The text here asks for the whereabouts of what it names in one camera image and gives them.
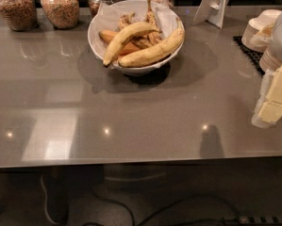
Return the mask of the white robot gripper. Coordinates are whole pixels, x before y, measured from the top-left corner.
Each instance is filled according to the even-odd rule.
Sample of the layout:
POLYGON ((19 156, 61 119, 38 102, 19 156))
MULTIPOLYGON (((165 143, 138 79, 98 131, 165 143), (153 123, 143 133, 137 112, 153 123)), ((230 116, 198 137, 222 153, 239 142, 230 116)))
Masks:
MULTIPOLYGON (((282 61, 282 12, 275 21, 271 50, 282 61)), ((274 73, 274 79, 266 96, 270 102, 258 101, 251 123, 258 128, 270 128, 282 118, 282 66, 274 73)))

